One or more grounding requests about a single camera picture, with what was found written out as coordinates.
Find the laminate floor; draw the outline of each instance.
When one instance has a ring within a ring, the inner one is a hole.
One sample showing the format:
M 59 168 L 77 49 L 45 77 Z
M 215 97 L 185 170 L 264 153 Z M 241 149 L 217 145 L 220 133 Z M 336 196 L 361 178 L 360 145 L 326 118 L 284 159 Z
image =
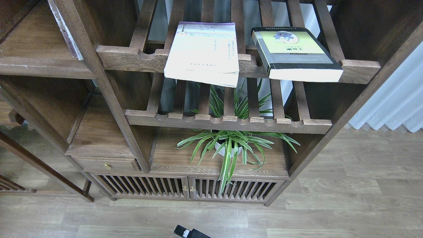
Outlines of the laminate floor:
M 53 168 L 77 173 L 34 131 L 7 133 Z M 177 224 L 212 238 L 423 237 L 423 132 L 343 129 L 270 206 L 0 196 L 0 237 L 171 238 Z M 48 178 L 0 150 L 0 172 L 27 186 Z

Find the cabinet door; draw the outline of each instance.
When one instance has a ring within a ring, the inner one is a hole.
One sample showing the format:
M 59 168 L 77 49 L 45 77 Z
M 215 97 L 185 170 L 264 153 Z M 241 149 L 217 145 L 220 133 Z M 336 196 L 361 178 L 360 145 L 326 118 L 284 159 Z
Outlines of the cabinet door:
M 188 178 L 184 176 L 95 175 L 95 177 L 106 189 L 112 191 L 113 198 L 190 198 Z
M 285 182 L 284 180 L 232 180 L 220 194 L 220 181 L 216 178 L 188 177 L 188 181 L 191 199 L 243 202 L 266 202 Z

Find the wooden shelf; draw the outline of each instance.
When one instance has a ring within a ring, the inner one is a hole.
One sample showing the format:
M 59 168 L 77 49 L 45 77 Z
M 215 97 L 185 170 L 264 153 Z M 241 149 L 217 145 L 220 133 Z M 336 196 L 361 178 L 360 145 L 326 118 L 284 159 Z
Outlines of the wooden shelf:
M 194 161 L 190 163 L 190 158 L 195 148 L 194 143 L 184 149 L 172 149 L 176 147 L 179 141 L 196 134 L 196 132 L 189 129 L 160 128 L 157 134 L 154 154 L 152 155 L 153 162 L 151 165 L 151 173 L 219 177 L 223 157 L 217 155 L 212 159 L 212 155 L 215 152 L 214 149 L 206 153 L 199 166 L 197 163 L 201 153 L 198 153 Z M 266 164 L 264 164 L 261 169 L 253 170 L 258 167 L 257 165 L 243 165 L 240 155 L 237 159 L 233 178 L 243 177 L 268 180 L 289 180 L 282 142 L 281 140 L 272 141 L 275 143 L 272 145 L 272 149 L 264 148 Z
M 84 61 L 71 56 L 46 0 L 0 44 L 0 74 L 95 78 Z
M 66 155 L 136 158 L 101 94 L 94 94 Z
M 322 32 L 323 45 L 327 46 L 332 56 L 336 61 L 340 62 L 344 69 L 340 82 L 367 84 L 379 71 L 380 65 L 375 61 L 345 59 L 326 2 L 320 0 L 306 2 L 313 2 Z M 140 13 L 141 17 L 138 19 L 129 47 L 100 45 L 97 48 L 97 53 L 105 69 L 154 73 L 147 109 L 140 111 L 128 108 L 125 112 L 126 119 L 131 125 L 311 134 L 325 134 L 332 127 L 332 122 L 328 119 L 310 118 L 303 82 L 294 82 L 294 99 L 292 102 L 296 109 L 286 113 L 291 118 L 295 118 L 294 121 L 285 117 L 280 81 L 278 80 L 270 80 L 274 116 L 271 120 L 260 117 L 258 114 L 257 85 L 254 81 L 255 78 L 267 78 L 268 75 L 264 67 L 256 60 L 256 57 L 258 57 L 257 49 L 255 47 L 246 47 L 245 45 L 245 30 L 243 27 L 245 16 L 242 1 L 231 2 L 231 21 L 236 24 L 239 75 L 247 77 L 250 82 L 248 83 L 250 117 L 241 120 L 234 115 L 233 90 L 230 88 L 225 89 L 225 112 L 223 116 L 221 118 L 211 117 L 208 107 L 210 86 L 208 84 L 201 84 L 199 114 L 195 116 L 184 114 L 186 81 L 183 80 L 177 82 L 173 111 L 162 115 L 159 112 L 159 105 L 164 82 L 163 69 L 178 23 L 183 20 L 186 1 L 179 0 L 177 4 L 173 5 L 166 41 L 163 44 L 155 42 L 153 47 L 152 44 L 149 47 L 147 39 L 156 3 L 154 0 L 146 0 L 143 3 Z M 272 12 L 271 1 L 260 0 L 258 3 L 260 5 L 262 26 L 274 26 L 273 15 L 270 14 Z M 203 4 L 201 21 L 213 21 L 213 6 L 213 4 Z M 299 3 L 288 1 L 287 6 L 291 25 L 304 27 Z

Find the white book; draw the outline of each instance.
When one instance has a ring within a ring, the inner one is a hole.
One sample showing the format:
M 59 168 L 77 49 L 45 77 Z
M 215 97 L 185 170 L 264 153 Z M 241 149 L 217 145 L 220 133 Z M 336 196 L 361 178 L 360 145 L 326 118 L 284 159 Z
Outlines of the white book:
M 180 22 L 164 73 L 168 78 L 235 88 L 235 23 Z

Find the spider plant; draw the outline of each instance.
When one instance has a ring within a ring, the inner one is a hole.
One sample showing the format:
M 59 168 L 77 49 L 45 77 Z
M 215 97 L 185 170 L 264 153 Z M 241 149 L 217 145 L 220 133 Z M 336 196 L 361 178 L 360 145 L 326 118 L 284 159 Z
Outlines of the spider plant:
M 260 80 L 258 84 L 258 91 L 260 91 L 261 83 L 262 83 L 262 80 Z M 235 115 L 238 116 L 240 119 L 246 119 L 249 116 L 248 98 L 247 96 L 241 97 L 241 90 L 244 87 L 244 84 L 245 84 L 245 81 L 243 82 L 239 91 L 234 89 Z M 214 88 L 214 86 L 211 86 L 210 90 L 211 90 L 210 103 L 209 103 L 210 108 L 215 117 L 222 117 L 223 116 L 223 100 L 218 96 L 217 90 Z M 259 99 L 259 102 L 258 102 L 259 108 L 263 107 L 266 102 L 270 101 L 270 96 L 271 94 L 269 93 Z M 272 112 L 273 111 L 271 108 L 260 110 L 260 114 L 272 113 Z M 177 144 L 176 149 L 183 149 L 189 146 L 190 144 L 192 144 L 193 142 L 198 141 L 197 145 L 194 148 L 194 151 L 192 152 L 192 156 L 190 159 L 190 163 L 191 163 L 194 160 L 194 157 L 197 154 L 197 152 L 200 150 L 201 145 L 205 143 L 206 145 L 202 149 L 201 156 L 198 161 L 198 165 L 200 165 L 206 152 L 209 150 L 212 150 L 215 147 L 216 143 L 218 143 L 218 141 L 221 141 L 221 140 L 224 141 L 223 143 L 220 143 L 221 145 L 219 146 L 218 149 L 216 149 L 216 152 L 213 154 L 213 157 L 212 157 L 214 158 L 221 149 L 225 148 L 225 153 L 223 156 L 224 157 L 223 164 L 222 164 L 220 176 L 218 179 L 221 181 L 220 191 L 219 191 L 220 194 L 224 191 L 225 186 L 231 182 L 232 175 L 235 170 L 236 160 L 238 158 L 239 148 L 241 148 L 241 151 L 242 151 L 242 163 L 243 164 L 250 163 L 250 164 L 259 165 L 259 167 L 256 169 L 260 169 L 265 164 L 265 159 L 266 159 L 264 151 L 263 151 L 263 147 L 271 149 L 272 147 L 270 145 L 274 144 L 272 141 L 263 139 L 261 136 L 270 136 L 270 137 L 280 138 L 286 141 L 286 143 L 295 152 L 297 152 L 297 150 L 295 149 L 293 144 L 299 145 L 297 141 L 290 138 L 284 133 L 250 132 L 250 131 L 237 131 L 237 130 L 219 130 L 219 131 L 199 130 L 199 132 L 200 133 L 195 136 L 191 136 L 185 140 L 180 141 Z M 263 158 L 263 161 L 261 161 L 261 159 L 256 155 L 252 147 L 255 147 L 260 152 L 261 157 Z M 233 157 L 231 157 L 232 148 L 234 150 Z M 250 161 L 247 151 L 250 152 L 249 154 L 254 159 L 253 161 Z

